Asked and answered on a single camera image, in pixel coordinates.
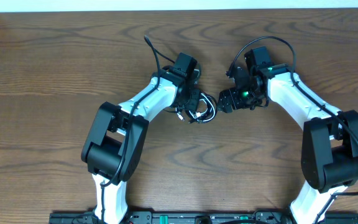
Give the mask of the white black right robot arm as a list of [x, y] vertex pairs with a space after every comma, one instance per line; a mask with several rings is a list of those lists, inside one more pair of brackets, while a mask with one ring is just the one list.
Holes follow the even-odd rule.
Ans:
[[287, 64], [233, 65], [226, 74], [236, 85], [220, 92], [219, 110], [253, 110], [272, 101], [303, 131], [305, 183], [290, 204], [293, 223], [319, 223], [339, 196], [358, 196], [358, 112], [325, 102]]

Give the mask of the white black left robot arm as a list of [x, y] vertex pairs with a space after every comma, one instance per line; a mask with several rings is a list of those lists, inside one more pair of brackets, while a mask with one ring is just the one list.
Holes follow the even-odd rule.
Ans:
[[200, 68], [185, 77], [174, 68], [159, 70], [131, 99], [118, 105], [105, 102], [98, 108], [81, 152], [96, 186], [93, 223], [124, 220], [127, 181], [140, 161], [149, 123], [174, 104], [182, 85], [193, 86], [200, 76]]

